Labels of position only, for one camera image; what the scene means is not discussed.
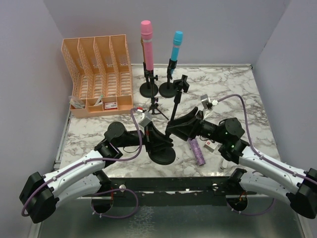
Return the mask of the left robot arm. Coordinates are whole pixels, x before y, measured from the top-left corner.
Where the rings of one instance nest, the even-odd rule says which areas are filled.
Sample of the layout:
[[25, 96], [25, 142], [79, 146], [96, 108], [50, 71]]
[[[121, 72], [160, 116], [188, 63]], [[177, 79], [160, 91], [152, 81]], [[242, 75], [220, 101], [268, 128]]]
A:
[[[123, 158], [121, 147], [136, 146], [136, 154]], [[74, 163], [41, 175], [31, 174], [20, 195], [23, 205], [21, 215], [30, 217], [33, 223], [39, 223], [51, 216], [66, 201], [85, 195], [114, 195], [119, 192], [137, 194], [125, 187], [114, 185], [103, 169], [117, 161], [131, 161], [146, 148], [149, 158], [159, 165], [169, 165], [175, 161], [172, 140], [158, 131], [152, 122], [144, 131], [136, 127], [127, 131], [118, 121], [111, 123], [104, 139], [83, 158]]]

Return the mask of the black mic stand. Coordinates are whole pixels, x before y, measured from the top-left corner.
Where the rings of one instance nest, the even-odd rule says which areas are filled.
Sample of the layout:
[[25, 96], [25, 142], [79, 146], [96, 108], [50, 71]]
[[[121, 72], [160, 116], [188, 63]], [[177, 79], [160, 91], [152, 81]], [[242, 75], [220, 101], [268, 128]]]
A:
[[[170, 139], [171, 132], [169, 128], [172, 126], [174, 122], [177, 107], [181, 101], [182, 93], [187, 93], [189, 89], [189, 83], [187, 82], [187, 75], [182, 75], [181, 79], [175, 80], [173, 82], [174, 88], [176, 88], [176, 94], [174, 96], [174, 107], [172, 111], [171, 118], [167, 123], [166, 130], [165, 130], [165, 137], [167, 140]], [[173, 145], [169, 145], [164, 147], [163, 149], [159, 150], [158, 152], [153, 152], [150, 155], [150, 159], [159, 165], [169, 165], [175, 161], [176, 153], [173, 149]]]
[[167, 82], [163, 83], [159, 87], [159, 93], [164, 98], [173, 98], [176, 95], [176, 89], [171, 83], [172, 74], [177, 65], [176, 60], [169, 59], [168, 67], [167, 67]]
[[146, 82], [140, 86], [140, 94], [145, 98], [152, 96], [151, 83], [149, 79], [149, 71], [146, 69], [146, 63], [143, 62], [144, 77]]

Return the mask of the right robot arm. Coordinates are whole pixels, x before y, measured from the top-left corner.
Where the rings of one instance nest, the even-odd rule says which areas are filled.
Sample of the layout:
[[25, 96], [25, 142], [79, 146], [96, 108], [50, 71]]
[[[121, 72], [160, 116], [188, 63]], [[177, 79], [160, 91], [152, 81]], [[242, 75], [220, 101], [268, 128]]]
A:
[[317, 171], [303, 170], [278, 161], [255, 149], [241, 137], [245, 133], [237, 118], [213, 124], [194, 108], [185, 116], [169, 122], [167, 132], [186, 141], [197, 136], [221, 144], [219, 153], [230, 162], [248, 167], [264, 177], [240, 172], [237, 178], [244, 191], [265, 194], [284, 201], [298, 214], [314, 219], [317, 216]]

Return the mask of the blue microphone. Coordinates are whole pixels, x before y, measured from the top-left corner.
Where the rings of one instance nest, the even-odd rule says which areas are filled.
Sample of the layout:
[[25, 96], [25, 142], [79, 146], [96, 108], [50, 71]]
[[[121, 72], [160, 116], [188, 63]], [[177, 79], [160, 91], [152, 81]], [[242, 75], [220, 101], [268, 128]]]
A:
[[182, 40], [183, 40], [183, 32], [176, 31], [173, 37], [173, 47], [172, 47], [171, 57], [169, 61], [171, 74], [173, 74], [177, 65], [177, 60], [178, 60], [178, 55], [179, 55], [180, 46], [182, 44]]

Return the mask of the black mini tripod stand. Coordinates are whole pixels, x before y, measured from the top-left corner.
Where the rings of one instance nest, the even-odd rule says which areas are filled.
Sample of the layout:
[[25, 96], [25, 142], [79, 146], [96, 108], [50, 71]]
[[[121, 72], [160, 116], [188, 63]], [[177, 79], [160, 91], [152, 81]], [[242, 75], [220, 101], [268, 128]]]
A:
[[152, 114], [152, 115], [163, 115], [163, 117], [167, 120], [169, 120], [169, 118], [158, 108], [158, 102], [157, 102], [157, 99], [155, 96], [154, 96], [154, 84], [155, 84], [155, 81], [158, 80], [158, 76], [157, 75], [154, 75], [154, 71], [151, 70], [149, 71], [149, 79], [150, 79], [150, 85], [151, 85], [151, 105], [149, 107], [149, 112]]

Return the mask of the gold microphone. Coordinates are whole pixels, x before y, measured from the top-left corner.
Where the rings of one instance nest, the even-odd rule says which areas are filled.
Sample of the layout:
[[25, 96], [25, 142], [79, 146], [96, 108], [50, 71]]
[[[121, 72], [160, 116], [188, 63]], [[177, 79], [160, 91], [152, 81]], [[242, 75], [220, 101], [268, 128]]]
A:
[[143, 43], [143, 39], [142, 38], [141, 38], [140, 42], [141, 42], [141, 46], [142, 46], [143, 63], [146, 63], [146, 61], [145, 61], [145, 52], [144, 52], [144, 43]]

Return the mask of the pink microphone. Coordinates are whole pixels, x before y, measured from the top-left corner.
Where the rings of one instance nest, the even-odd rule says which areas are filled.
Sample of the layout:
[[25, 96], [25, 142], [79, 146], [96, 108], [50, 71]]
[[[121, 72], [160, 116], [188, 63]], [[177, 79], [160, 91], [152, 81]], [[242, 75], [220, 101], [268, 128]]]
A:
[[154, 70], [154, 54], [153, 54], [153, 27], [149, 20], [143, 20], [141, 22], [141, 38], [143, 40], [144, 55], [146, 69], [148, 71]]

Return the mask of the purple glitter microphone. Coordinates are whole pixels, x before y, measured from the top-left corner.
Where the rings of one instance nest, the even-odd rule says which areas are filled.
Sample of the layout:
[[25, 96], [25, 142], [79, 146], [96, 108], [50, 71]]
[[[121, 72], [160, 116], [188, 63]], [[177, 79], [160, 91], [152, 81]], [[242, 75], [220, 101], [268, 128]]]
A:
[[190, 148], [194, 154], [198, 166], [203, 166], [206, 162], [196, 139], [188, 139]]

